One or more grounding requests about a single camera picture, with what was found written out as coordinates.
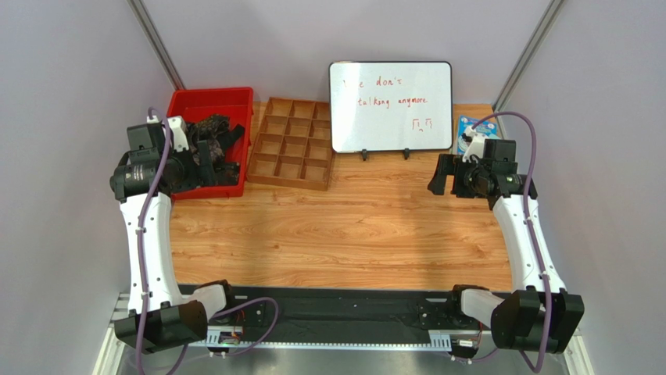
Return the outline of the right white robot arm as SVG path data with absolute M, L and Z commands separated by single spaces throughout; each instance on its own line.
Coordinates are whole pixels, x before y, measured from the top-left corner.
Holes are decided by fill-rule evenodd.
M 514 141 L 489 139 L 481 154 L 439 155 L 428 190 L 443 195 L 449 177 L 452 195 L 484 198 L 507 249 L 512 292 L 505 298 L 484 287 L 453 288 L 453 315 L 476 320 L 491 331 L 499 349 L 562 353 L 585 312 L 580 295 L 568 292 L 550 258 L 540 229 L 538 193 L 518 172 Z

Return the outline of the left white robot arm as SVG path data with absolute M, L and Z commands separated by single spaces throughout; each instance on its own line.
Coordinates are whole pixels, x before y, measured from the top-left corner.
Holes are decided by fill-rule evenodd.
M 128 316 L 114 330 L 118 340 L 152 354 L 204 340 L 208 322 L 227 307 L 230 286 L 216 280 L 184 296 L 175 277 L 171 196 L 196 182 L 184 131 L 152 121 L 128 127 L 127 137 L 130 149 L 109 179 L 124 218 L 131 267 Z

